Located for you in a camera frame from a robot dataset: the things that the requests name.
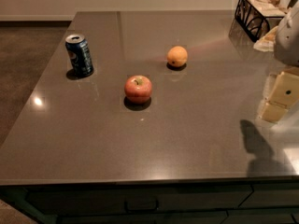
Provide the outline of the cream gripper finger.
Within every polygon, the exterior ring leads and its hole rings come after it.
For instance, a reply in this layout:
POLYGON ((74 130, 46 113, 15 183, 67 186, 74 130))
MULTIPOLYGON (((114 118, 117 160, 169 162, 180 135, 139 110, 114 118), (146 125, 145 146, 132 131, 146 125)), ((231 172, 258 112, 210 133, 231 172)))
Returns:
POLYGON ((299 68, 291 67, 279 74, 271 74, 260 118, 264 121, 277 123, 299 101, 299 68))

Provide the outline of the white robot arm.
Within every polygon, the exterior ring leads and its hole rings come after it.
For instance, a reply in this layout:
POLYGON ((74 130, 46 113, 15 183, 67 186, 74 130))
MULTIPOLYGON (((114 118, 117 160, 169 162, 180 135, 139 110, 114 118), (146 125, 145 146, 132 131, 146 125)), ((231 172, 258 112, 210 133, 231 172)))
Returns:
POLYGON ((299 0, 290 1, 278 24, 274 57, 285 68, 268 76, 259 111, 259 118, 270 123, 279 122, 299 101, 299 0))

